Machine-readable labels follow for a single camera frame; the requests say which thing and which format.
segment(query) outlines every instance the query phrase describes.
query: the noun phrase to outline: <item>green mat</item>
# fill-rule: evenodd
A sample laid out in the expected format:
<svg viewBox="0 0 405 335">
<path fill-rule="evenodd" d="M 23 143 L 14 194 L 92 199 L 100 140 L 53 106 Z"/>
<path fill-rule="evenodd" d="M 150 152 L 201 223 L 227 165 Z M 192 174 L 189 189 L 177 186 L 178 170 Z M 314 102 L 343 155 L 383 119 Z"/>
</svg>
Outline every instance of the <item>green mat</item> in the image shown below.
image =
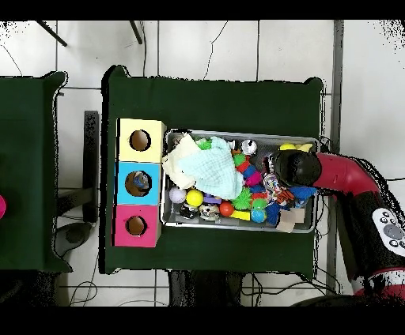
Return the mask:
<svg viewBox="0 0 405 335">
<path fill-rule="evenodd" d="M 104 266 L 108 273 L 115 268 L 273 270 L 311 279 L 313 233 L 163 227 L 156 248 L 112 247 L 115 121 L 156 119 L 168 128 L 318 137 L 322 88 L 318 78 L 304 84 L 185 81 L 128 77 L 122 66 L 113 66 L 102 81 L 103 132 L 108 136 L 102 136 L 101 205 L 107 205 L 110 219 L 105 236 L 100 232 L 101 271 Z"/>
<path fill-rule="evenodd" d="M 54 95 L 64 72 L 0 77 L 0 269 L 71 271 L 52 247 L 56 214 Z"/>
</svg>

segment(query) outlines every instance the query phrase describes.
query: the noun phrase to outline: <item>shape sorter box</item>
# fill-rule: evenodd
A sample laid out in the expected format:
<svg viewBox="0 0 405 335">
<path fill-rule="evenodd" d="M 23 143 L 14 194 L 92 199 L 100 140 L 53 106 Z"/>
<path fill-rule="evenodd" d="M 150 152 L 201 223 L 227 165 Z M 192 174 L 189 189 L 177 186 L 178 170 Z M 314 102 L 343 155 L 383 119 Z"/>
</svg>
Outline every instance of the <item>shape sorter box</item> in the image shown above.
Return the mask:
<svg viewBox="0 0 405 335">
<path fill-rule="evenodd" d="M 114 247 L 148 247 L 156 246 L 161 234 L 159 208 L 155 205 L 117 205 L 115 209 Z M 146 225 L 142 235 L 132 235 L 127 230 L 127 221 L 131 217 L 140 217 Z"/>
<path fill-rule="evenodd" d="M 147 136 L 148 145 L 142 151 L 131 146 L 135 132 Z M 166 126 L 162 121 L 141 119 L 117 119 L 119 136 L 119 161 L 140 163 L 161 163 Z"/>
<path fill-rule="evenodd" d="M 128 193 L 125 182 L 130 173 L 143 171 L 150 177 L 148 194 L 135 197 Z M 158 205 L 161 195 L 161 165 L 152 163 L 118 162 L 117 205 Z"/>
</svg>

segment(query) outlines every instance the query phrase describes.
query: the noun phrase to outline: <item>red ball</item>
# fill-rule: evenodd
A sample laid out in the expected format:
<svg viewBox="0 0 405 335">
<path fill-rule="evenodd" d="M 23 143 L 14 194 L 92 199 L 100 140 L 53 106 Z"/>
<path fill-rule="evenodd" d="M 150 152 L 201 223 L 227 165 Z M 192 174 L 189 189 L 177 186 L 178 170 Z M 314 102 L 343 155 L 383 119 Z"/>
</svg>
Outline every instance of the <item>red ball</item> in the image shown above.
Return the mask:
<svg viewBox="0 0 405 335">
<path fill-rule="evenodd" d="M 222 216 L 230 216 L 232 215 L 234 210 L 235 209 L 233 208 L 233 205 L 228 201 L 223 201 L 219 205 L 219 212 L 221 213 Z"/>
</svg>

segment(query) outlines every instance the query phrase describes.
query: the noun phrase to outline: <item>gray plastic bin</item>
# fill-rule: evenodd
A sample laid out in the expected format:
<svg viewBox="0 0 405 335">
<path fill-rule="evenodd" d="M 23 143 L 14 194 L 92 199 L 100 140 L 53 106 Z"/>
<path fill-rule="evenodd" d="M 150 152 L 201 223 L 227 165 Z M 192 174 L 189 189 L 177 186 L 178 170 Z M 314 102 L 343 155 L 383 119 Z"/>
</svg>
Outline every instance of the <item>gray plastic bin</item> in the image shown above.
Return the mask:
<svg viewBox="0 0 405 335">
<path fill-rule="evenodd" d="M 241 133 L 221 133 L 214 131 L 189 130 L 193 138 L 217 136 L 224 138 L 226 141 L 237 142 L 239 145 L 243 140 L 251 139 L 256 141 L 258 145 L 257 153 L 250 159 L 250 163 L 254 164 L 259 171 L 263 170 L 263 158 L 270 152 L 275 152 L 283 143 L 304 144 L 312 143 L 311 151 L 319 152 L 320 143 L 315 138 L 310 137 L 288 137 L 288 136 L 272 136 L 272 135 L 257 135 L 257 134 L 241 134 Z M 170 152 L 173 147 L 173 139 L 181 137 L 182 134 L 178 130 L 169 130 L 165 135 L 167 150 Z M 163 171 L 162 175 L 162 192 L 161 192 L 161 221 L 163 224 L 172 227 L 189 227 L 189 228 L 214 228 L 214 229 L 236 229 L 245 231 L 277 231 L 275 228 L 269 227 L 266 223 L 257 224 L 253 221 L 239 220 L 231 217 L 221 216 L 215 222 L 205 221 L 199 216 L 195 219 L 187 219 L 179 215 L 181 204 L 173 204 L 168 197 L 170 187 L 173 186 L 170 178 Z M 316 221 L 316 206 L 318 203 L 318 194 L 310 197 L 305 206 L 305 222 L 296 224 L 292 233 L 307 233 L 315 227 Z"/>
</svg>

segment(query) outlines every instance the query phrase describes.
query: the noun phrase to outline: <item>yellow box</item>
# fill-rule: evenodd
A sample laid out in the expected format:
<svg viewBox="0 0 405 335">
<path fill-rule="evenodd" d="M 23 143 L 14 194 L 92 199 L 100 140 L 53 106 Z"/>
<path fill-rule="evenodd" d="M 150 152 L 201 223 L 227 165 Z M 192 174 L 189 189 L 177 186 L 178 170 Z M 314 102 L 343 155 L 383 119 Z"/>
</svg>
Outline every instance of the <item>yellow box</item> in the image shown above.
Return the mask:
<svg viewBox="0 0 405 335">
<path fill-rule="evenodd" d="M 162 121 L 117 119 L 117 125 L 118 122 L 121 162 L 161 163 L 166 131 Z"/>
</svg>

